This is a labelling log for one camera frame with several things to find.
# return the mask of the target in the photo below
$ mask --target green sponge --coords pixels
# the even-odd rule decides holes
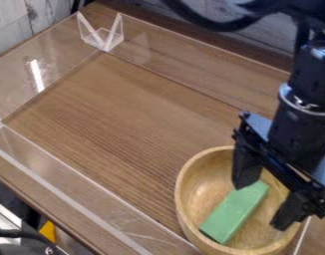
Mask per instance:
[[[231,191],[201,224],[200,232],[215,242],[227,244],[264,200],[268,190],[269,186],[259,180],[251,186]]]

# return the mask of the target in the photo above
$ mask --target wooden table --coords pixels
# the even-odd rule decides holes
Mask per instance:
[[[225,82],[228,87],[252,86],[267,103],[265,114],[272,116],[277,88],[288,77],[287,59],[247,48],[232,39],[213,41],[211,34],[191,25],[120,8],[144,19],[152,18],[153,22],[161,21],[166,27],[184,30],[189,35],[197,31],[195,36],[209,43],[267,62],[256,64],[248,59],[236,60],[235,65],[245,71],[237,74],[239,79]],[[86,12],[116,15],[104,3],[93,4]],[[229,52],[225,61],[228,66],[233,62]],[[249,85],[247,79],[253,79],[255,84]],[[116,56],[98,53],[7,120],[7,124],[183,236],[173,203],[179,171],[204,149],[233,144],[231,136],[239,125],[239,112],[227,101]],[[82,228],[89,229],[89,226],[80,225],[80,215],[74,219],[50,194],[39,195],[46,191],[35,184],[26,185],[26,176],[18,173],[15,177],[6,170],[0,171],[0,179],[63,229],[102,252],[101,247],[96,247],[98,241],[105,240],[101,232],[90,229],[88,236]],[[310,229],[300,254],[325,254],[325,221],[314,220]]]

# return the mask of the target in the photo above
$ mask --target wooden surface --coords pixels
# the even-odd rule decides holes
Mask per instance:
[[[289,191],[267,170],[261,179],[269,185],[268,196],[229,243],[221,245],[213,242],[199,231],[235,189],[231,181],[232,155],[233,146],[215,147],[196,155],[183,167],[174,193],[181,228],[188,239],[208,255],[280,254],[292,242],[300,224],[294,224],[285,232],[277,231],[269,224]]]
[[[90,8],[100,14],[114,13],[102,4]],[[260,68],[259,72],[248,73],[256,80],[261,74],[279,72],[275,82],[284,82],[285,72],[267,65]],[[249,75],[239,76],[241,82],[231,80],[228,84],[249,86]],[[272,89],[265,86],[276,93],[276,85]],[[173,204],[179,171],[204,149],[233,144],[231,135],[239,125],[237,114],[239,109],[227,102],[101,53],[7,124],[183,236]],[[23,176],[11,178],[11,173],[6,179],[3,174],[0,171],[0,179],[41,211],[50,217],[55,215],[55,221],[72,234],[90,246],[92,239],[101,240],[104,235],[98,229],[92,229],[89,236],[82,234],[86,226],[65,212],[65,204],[57,204],[55,199],[41,193],[45,192],[41,187],[25,185]],[[318,247],[325,254],[323,240],[310,234],[306,245]],[[310,250],[304,249],[302,254],[314,254]]]

